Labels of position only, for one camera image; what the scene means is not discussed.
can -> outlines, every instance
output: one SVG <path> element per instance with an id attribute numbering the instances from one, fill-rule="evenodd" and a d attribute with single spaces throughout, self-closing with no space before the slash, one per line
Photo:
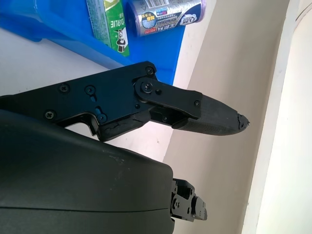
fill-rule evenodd
<path id="1" fill-rule="evenodd" d="M 206 0 L 133 0 L 126 7 L 129 27 L 137 36 L 145 36 L 200 22 Z"/>
<path id="2" fill-rule="evenodd" d="M 124 56 L 129 55 L 121 0 L 87 0 L 94 37 Z"/>

screw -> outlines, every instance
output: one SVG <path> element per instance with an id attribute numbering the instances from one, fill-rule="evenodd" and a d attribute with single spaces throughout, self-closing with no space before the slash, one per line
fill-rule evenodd
<path id="1" fill-rule="evenodd" d="M 97 120 L 99 121 L 99 123 L 105 123 L 106 120 L 107 120 L 107 117 L 106 117 L 105 114 L 99 114 L 99 115 L 97 116 Z"/>
<path id="2" fill-rule="evenodd" d="M 61 84 L 58 88 L 62 93 L 69 92 L 69 85 L 68 84 Z"/>
<path id="3" fill-rule="evenodd" d="M 55 112 L 54 112 L 54 111 L 46 111 L 46 112 L 44 113 L 44 117 L 45 117 L 46 119 L 53 119 L 54 116 L 55 116 Z"/>
<path id="4" fill-rule="evenodd" d="M 156 89 L 156 90 L 155 90 L 155 93 L 156 93 L 157 95 L 161 95 L 162 91 L 161 91 L 160 89 Z"/>
<path id="5" fill-rule="evenodd" d="M 88 85 L 87 87 L 84 88 L 84 91 L 86 92 L 87 95 L 93 95 L 96 92 L 96 89 L 92 85 Z"/>
<path id="6" fill-rule="evenodd" d="M 200 101 L 198 101 L 198 100 L 195 101 L 195 102 L 194 102 L 194 106 L 200 106 Z"/>
<path id="7" fill-rule="evenodd" d="M 154 74 L 154 69 L 150 66 L 146 67 L 146 73 L 149 74 L 149 75 L 152 75 Z"/>
<path id="8" fill-rule="evenodd" d="M 150 94 L 153 90 L 153 85 L 150 82 L 143 82 L 141 84 L 141 89 L 146 94 Z"/>

beige wall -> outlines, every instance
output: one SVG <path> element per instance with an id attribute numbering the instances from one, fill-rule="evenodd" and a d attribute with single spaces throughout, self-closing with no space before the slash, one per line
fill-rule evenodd
<path id="1" fill-rule="evenodd" d="M 312 11 L 293 35 L 257 234 L 312 233 L 311 61 Z"/>
<path id="2" fill-rule="evenodd" d="M 247 116 L 235 136 L 174 131 L 164 162 L 207 203 L 206 222 L 177 221 L 175 233 L 241 232 L 277 46 L 288 0 L 218 0 L 189 89 Z"/>

black mechanical part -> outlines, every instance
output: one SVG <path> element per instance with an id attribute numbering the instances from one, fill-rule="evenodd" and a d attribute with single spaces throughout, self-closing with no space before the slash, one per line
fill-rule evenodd
<path id="1" fill-rule="evenodd" d="M 200 101 L 201 117 L 187 118 L 172 126 L 174 129 L 225 136 L 240 133 L 249 126 L 246 117 L 236 110 L 211 97 L 203 96 Z"/>
<path id="2" fill-rule="evenodd" d="M 172 182 L 172 217 L 193 222 L 195 219 L 207 220 L 205 202 L 195 194 L 195 188 L 189 182 L 174 179 Z"/>
<path id="3" fill-rule="evenodd" d="M 4 110 L 0 132 L 1 234 L 173 232 L 168 165 Z"/>
<path id="4" fill-rule="evenodd" d="M 142 62 L 115 70 L 0 98 L 9 110 L 61 127 L 87 124 L 101 141 L 148 121 L 211 135 L 243 131 L 248 120 L 227 105 L 199 92 L 159 82 L 156 68 Z"/>
<path id="5" fill-rule="evenodd" d="M 82 122 L 107 141 L 150 120 L 220 136 L 248 126 L 155 72 L 143 62 L 0 97 L 1 234 L 171 234 L 171 217 L 207 219 L 194 187 L 169 166 L 62 128 Z"/>

blue plastic bin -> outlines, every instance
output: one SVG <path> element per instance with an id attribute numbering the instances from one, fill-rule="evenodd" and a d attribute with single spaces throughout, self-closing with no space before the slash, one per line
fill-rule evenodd
<path id="1" fill-rule="evenodd" d="M 32 41 L 49 39 L 109 69 L 150 61 L 167 84 L 173 84 L 185 29 L 138 38 L 127 28 L 130 56 L 124 57 L 93 37 L 86 0 L 0 0 L 0 27 Z"/>

